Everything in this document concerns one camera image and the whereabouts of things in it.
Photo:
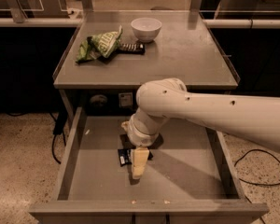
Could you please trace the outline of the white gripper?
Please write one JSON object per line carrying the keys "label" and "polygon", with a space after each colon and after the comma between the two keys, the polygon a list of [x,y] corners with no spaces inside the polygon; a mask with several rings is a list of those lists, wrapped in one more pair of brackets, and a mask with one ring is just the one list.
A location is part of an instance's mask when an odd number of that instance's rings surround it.
{"label": "white gripper", "polygon": [[161,127],[168,118],[154,117],[138,108],[129,121],[123,121],[121,128],[130,142],[137,148],[132,150],[132,177],[140,179],[145,171],[150,147],[158,138]]}

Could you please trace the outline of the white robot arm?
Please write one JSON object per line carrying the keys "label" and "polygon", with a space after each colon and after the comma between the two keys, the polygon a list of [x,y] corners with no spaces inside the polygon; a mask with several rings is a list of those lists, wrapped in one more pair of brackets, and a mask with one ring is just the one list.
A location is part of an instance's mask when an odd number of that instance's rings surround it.
{"label": "white robot arm", "polygon": [[142,177],[148,148],[169,119],[185,119],[280,153],[280,98],[187,91],[178,78],[149,81],[136,92],[138,108],[121,127],[130,142],[132,176]]}

